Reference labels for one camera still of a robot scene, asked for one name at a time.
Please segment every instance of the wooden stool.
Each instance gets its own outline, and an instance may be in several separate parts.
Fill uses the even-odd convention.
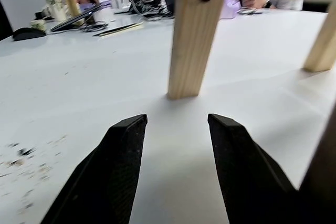
[[[168,96],[196,96],[215,35],[223,0],[178,0]],[[336,59],[336,4],[329,14],[304,64],[311,72],[331,69]]]

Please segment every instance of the hand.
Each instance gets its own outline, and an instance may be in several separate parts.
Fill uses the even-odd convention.
[[[263,8],[267,0],[243,0],[243,7]]]

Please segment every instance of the cup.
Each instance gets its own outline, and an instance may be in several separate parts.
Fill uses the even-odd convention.
[[[36,28],[41,31],[47,30],[46,21],[44,19],[32,20],[30,22],[30,25],[32,26],[32,28]]]

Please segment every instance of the debris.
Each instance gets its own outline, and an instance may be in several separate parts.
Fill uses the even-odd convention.
[[[32,207],[34,204],[33,203],[29,203],[27,206],[25,206],[25,208],[29,208],[29,207]]]
[[[7,174],[4,174],[4,175],[0,175],[0,178],[5,177],[5,176],[7,176],[9,174],[12,174],[12,173],[7,173]]]
[[[40,180],[47,180],[48,178],[50,178],[50,177],[47,176],[47,175],[45,175],[45,176],[42,176],[42,177],[40,178]]]
[[[15,165],[15,166],[22,166],[23,164],[24,164],[23,159],[18,159],[18,160],[14,161],[14,162],[7,162],[7,165],[9,167],[11,167],[13,165]]]
[[[31,148],[29,150],[27,149],[21,149],[17,152],[17,155],[19,156],[28,156],[30,153],[32,153],[34,151],[34,148]]]
[[[15,147],[16,145],[19,145],[19,143],[9,144],[8,147]]]
[[[27,197],[32,191],[34,191],[34,190],[32,189],[32,190],[29,190],[28,192],[26,192],[23,197]]]

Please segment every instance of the white tabletop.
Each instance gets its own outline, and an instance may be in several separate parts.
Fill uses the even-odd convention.
[[[172,20],[108,38],[0,42],[1,223],[39,223],[107,129],[141,113],[149,122],[132,224],[227,222],[208,113],[243,124],[298,187],[336,94],[334,70],[300,70],[325,16],[221,20],[200,95],[178,101],[165,96]],[[33,157],[9,167],[21,148]]]

